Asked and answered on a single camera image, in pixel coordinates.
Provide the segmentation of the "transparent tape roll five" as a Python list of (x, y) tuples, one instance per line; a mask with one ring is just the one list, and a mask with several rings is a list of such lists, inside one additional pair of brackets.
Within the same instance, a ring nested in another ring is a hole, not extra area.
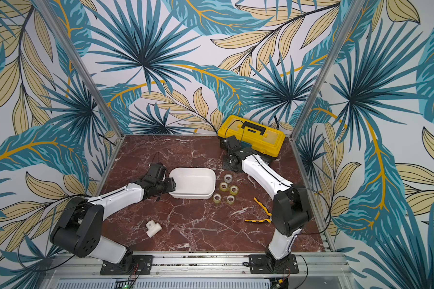
[(236, 196), (239, 193), (239, 187), (237, 185), (232, 185), (229, 188), (229, 192), (231, 195)]

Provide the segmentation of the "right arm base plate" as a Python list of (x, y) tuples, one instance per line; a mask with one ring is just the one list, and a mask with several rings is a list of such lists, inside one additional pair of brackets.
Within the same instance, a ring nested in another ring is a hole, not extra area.
[(299, 268), (294, 254), (288, 254), (280, 260), (276, 260), (270, 254), (252, 254), (248, 256), (247, 266), (251, 274), (298, 274)]

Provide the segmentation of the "transparent tape roll seven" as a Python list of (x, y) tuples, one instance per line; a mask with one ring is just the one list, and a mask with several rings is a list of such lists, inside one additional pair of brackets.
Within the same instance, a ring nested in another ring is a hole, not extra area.
[(226, 202), (229, 205), (233, 205), (235, 203), (235, 201), (236, 201), (236, 198), (233, 195), (229, 195), (226, 197)]

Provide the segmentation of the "transparent tape roll two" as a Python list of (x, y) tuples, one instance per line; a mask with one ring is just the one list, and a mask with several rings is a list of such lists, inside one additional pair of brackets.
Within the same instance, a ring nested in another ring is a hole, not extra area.
[(233, 181), (233, 176), (231, 175), (231, 174), (226, 174), (225, 176), (224, 176), (224, 181), (226, 182), (226, 183), (228, 183), (228, 184), (230, 184), (230, 183), (232, 183), (232, 181)]

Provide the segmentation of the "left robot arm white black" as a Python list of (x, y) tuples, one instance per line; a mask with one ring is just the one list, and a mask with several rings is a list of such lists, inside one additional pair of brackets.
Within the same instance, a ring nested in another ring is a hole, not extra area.
[(103, 237), (102, 223), (130, 205), (174, 192), (176, 183), (165, 174), (166, 167), (154, 163), (146, 175), (120, 189), (89, 199), (76, 197), (62, 211), (50, 242), (79, 258), (89, 256), (108, 264), (131, 266), (131, 250)]

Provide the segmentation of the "transparent tape roll four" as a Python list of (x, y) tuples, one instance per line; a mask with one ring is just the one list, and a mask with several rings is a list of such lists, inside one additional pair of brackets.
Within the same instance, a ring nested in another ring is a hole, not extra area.
[(229, 184), (226, 182), (221, 182), (219, 185), (220, 191), (229, 191)]

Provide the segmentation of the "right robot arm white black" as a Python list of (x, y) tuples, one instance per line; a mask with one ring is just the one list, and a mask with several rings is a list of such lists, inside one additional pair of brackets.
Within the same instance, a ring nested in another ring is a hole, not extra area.
[(221, 138), (221, 148), (227, 153), (231, 171), (252, 177), (272, 200), (271, 220), (276, 230), (268, 245), (272, 260), (285, 259), (295, 238), (313, 218), (307, 189), (297, 187), (281, 177), (252, 148), (243, 148), (235, 136)]

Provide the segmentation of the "yellow black toolbox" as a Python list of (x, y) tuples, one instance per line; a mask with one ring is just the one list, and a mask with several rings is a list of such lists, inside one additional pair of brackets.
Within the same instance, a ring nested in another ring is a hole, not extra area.
[(285, 139), (282, 131), (235, 115), (228, 117), (218, 130), (218, 137), (222, 140), (231, 136), (271, 158), (278, 157)]

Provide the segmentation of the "white pipe tee fitting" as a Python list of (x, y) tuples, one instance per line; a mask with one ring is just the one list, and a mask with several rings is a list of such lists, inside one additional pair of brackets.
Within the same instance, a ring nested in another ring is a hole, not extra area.
[(147, 227), (147, 236), (149, 238), (152, 238), (162, 230), (162, 226), (159, 223), (156, 223), (154, 220), (150, 220), (149, 222), (147, 222), (146, 227)]

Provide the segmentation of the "yellow black pliers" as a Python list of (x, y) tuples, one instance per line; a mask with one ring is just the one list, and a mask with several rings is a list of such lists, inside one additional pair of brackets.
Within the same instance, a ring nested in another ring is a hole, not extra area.
[(260, 211), (264, 212), (264, 217), (262, 217), (262, 213), (258, 213), (249, 219), (245, 219), (245, 223), (272, 223), (272, 214), (268, 210), (268, 208), (258, 200), (258, 198), (254, 197), (253, 201), (258, 205)]

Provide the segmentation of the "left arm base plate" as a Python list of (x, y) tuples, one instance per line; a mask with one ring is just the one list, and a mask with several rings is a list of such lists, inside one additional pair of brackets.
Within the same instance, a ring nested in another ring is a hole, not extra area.
[(100, 275), (149, 275), (153, 264), (153, 255), (130, 255), (118, 264), (103, 261)]

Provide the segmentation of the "transparent tape roll six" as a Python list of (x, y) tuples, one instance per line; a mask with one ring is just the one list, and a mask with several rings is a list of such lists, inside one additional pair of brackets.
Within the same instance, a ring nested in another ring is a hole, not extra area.
[(212, 200), (213, 200), (214, 203), (220, 204), (221, 201), (222, 201), (222, 196), (220, 194), (214, 194), (212, 196)]

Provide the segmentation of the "aluminium front rail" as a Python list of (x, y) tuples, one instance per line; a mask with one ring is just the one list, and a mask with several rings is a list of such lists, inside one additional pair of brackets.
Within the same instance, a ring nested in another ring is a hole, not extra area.
[(284, 273), (255, 274), (248, 267), (249, 252), (148, 252), (152, 257), (141, 272), (102, 275), (102, 261), (94, 258), (54, 261), (61, 266), (48, 271), (41, 289), (355, 289), (356, 282), (344, 254), (296, 253), (294, 267)]

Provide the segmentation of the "white plastic storage box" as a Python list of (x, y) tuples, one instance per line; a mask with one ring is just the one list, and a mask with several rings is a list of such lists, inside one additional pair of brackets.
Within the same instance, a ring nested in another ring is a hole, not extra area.
[(170, 172), (176, 189), (175, 199), (210, 199), (216, 187), (216, 174), (207, 168), (178, 167)]

